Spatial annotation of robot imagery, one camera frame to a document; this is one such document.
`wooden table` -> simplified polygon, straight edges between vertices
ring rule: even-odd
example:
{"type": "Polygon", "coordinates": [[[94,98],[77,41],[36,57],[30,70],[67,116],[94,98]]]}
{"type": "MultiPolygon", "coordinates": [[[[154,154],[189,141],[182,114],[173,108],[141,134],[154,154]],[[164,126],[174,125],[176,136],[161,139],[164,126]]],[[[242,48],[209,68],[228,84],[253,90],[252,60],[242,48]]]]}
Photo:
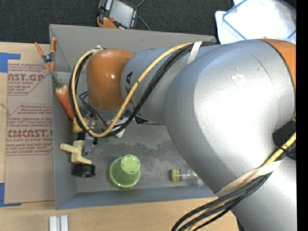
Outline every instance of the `wooden table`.
{"type": "MultiPolygon", "coordinates": [[[[68,215],[69,231],[169,231],[185,213],[213,198],[55,210],[54,202],[0,208],[1,231],[48,231],[50,216],[68,215]]],[[[232,212],[200,229],[238,231],[232,212]]]]}

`green cup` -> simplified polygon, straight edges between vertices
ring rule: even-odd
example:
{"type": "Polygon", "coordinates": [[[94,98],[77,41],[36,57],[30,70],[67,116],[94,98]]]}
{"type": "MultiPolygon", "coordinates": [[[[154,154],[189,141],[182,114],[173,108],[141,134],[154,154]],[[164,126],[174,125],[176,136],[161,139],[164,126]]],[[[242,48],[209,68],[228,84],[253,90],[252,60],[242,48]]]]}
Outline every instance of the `green cup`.
{"type": "Polygon", "coordinates": [[[109,180],[118,188],[131,188],[140,179],[140,161],[134,155],[119,157],[109,168],[109,180]]]}

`small bottle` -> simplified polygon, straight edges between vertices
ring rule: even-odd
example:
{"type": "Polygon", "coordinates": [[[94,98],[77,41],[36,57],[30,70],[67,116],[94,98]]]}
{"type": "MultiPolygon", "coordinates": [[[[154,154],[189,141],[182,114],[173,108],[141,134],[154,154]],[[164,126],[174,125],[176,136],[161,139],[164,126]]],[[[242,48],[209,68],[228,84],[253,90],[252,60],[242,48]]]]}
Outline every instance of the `small bottle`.
{"type": "Polygon", "coordinates": [[[171,170],[171,179],[173,182],[187,181],[190,185],[204,185],[200,177],[191,169],[173,169],[171,170]]]}

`black carpet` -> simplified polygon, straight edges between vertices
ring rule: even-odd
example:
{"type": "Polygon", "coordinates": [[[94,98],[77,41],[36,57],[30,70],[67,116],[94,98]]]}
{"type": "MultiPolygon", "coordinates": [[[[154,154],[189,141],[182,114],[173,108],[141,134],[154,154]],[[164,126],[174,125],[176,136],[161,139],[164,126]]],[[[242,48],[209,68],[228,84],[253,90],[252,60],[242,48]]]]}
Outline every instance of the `black carpet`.
{"type": "MultiPolygon", "coordinates": [[[[141,0],[127,0],[138,4],[141,0]]],[[[296,8],[296,0],[284,0],[296,8]]],[[[49,43],[49,24],[97,26],[100,0],[0,0],[0,41],[49,43]]],[[[145,0],[139,15],[152,31],[212,35],[216,11],[232,0],[145,0]]],[[[147,30],[139,20],[135,30],[147,30]]]]}

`toy carrot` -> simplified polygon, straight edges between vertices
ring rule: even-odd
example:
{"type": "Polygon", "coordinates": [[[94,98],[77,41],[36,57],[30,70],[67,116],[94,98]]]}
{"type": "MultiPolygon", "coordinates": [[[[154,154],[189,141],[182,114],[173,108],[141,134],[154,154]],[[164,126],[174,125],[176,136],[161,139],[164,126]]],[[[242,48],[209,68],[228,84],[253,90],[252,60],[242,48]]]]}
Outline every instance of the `toy carrot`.
{"type": "Polygon", "coordinates": [[[52,80],[55,84],[55,90],[54,93],[65,109],[68,117],[71,120],[74,120],[74,111],[71,105],[70,97],[69,97],[69,91],[68,91],[68,86],[61,83],[61,81],[58,79],[57,73],[55,71],[50,71],[52,80]]]}

